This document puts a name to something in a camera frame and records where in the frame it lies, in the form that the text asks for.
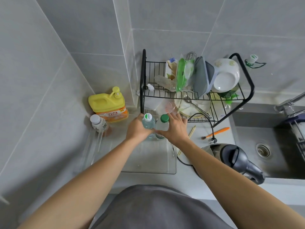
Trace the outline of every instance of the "person's left hand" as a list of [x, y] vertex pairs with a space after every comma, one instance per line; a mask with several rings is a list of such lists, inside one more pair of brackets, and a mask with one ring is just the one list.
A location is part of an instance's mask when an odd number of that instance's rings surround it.
[[144, 115], [140, 113], [135, 119], [132, 120], [132, 122], [130, 122], [126, 133], [126, 140], [132, 140], [139, 144], [145, 140], [149, 134], [155, 132], [154, 128], [144, 128], [142, 123], [143, 117]]

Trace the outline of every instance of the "drain strainer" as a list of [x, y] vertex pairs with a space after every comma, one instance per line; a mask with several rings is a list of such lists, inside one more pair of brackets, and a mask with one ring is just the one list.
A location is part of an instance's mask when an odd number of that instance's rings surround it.
[[256, 145], [256, 151], [257, 151], [257, 153], [258, 153], [261, 157], [263, 157], [263, 158], [267, 158], [267, 157], [270, 156], [270, 150], [269, 150], [269, 148], [268, 148], [266, 145], [264, 145], [264, 144], [261, 144], [261, 143], [257, 144], [257, 145]]

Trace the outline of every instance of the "orange brush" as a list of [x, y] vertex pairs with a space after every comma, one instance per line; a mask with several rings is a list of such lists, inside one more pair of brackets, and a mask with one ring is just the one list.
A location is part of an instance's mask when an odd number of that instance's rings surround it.
[[[222, 129], [220, 129], [220, 130], [214, 132], [214, 135], [219, 134], [219, 133], [221, 133], [221, 132], [225, 132], [225, 131], [227, 131], [227, 130], [229, 130], [229, 129], [230, 129], [230, 127], [222, 128]], [[211, 134], [209, 134], [209, 135], [207, 135], [207, 136], [201, 137], [201, 139], [204, 140], [204, 139], [206, 139], [207, 137], [210, 137], [210, 136], [212, 136], [212, 135], [213, 135], [213, 134], [211, 133]]]

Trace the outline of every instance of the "gray shirt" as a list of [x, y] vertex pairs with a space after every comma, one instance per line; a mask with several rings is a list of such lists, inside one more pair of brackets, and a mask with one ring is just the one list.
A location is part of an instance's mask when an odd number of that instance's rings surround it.
[[206, 204], [164, 186], [135, 185], [118, 194], [92, 229], [232, 229]]

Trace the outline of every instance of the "tile wall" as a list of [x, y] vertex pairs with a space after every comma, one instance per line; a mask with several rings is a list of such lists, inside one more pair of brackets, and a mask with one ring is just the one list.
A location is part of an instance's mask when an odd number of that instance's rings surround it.
[[127, 47], [131, 29], [128, 0], [37, 2], [94, 92], [111, 93], [112, 87], [118, 86], [126, 105], [136, 105], [132, 90], [135, 83], [130, 82], [133, 75], [128, 75], [131, 69], [124, 56], [130, 48]]
[[10, 229], [84, 148], [93, 91], [35, 0], [0, 0], [0, 15], [0, 194], [11, 203], [0, 202], [0, 228]]
[[213, 62], [238, 52], [257, 54], [257, 91], [305, 91], [305, 0], [129, 0], [138, 71], [147, 60], [189, 51]]

